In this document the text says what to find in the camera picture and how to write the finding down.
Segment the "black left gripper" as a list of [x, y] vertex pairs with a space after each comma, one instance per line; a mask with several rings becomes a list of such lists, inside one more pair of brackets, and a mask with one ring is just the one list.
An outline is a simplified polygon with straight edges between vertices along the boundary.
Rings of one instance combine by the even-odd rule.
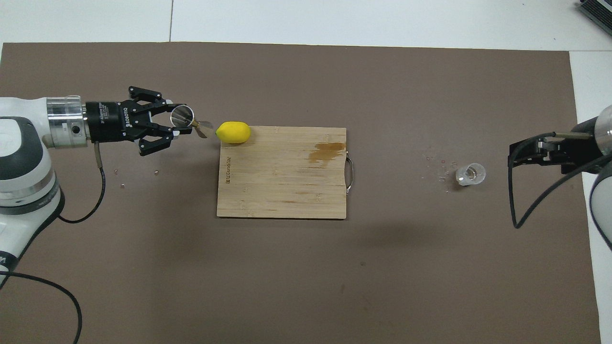
[[167, 127], [155, 123], [135, 124], [133, 115], [171, 113], [178, 106], [163, 98], [161, 92], [137, 86], [128, 87], [129, 100], [118, 102], [86, 102], [86, 122], [93, 143], [113, 143], [138, 139], [139, 155], [146, 156], [171, 146], [179, 135], [192, 133], [190, 127]]

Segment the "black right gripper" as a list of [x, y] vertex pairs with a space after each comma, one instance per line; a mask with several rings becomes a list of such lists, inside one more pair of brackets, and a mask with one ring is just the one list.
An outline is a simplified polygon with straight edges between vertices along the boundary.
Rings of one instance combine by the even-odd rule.
[[598, 120], [586, 120], [569, 131], [521, 140], [509, 145], [508, 164], [559, 166], [560, 174], [568, 175], [604, 156], [601, 134]]

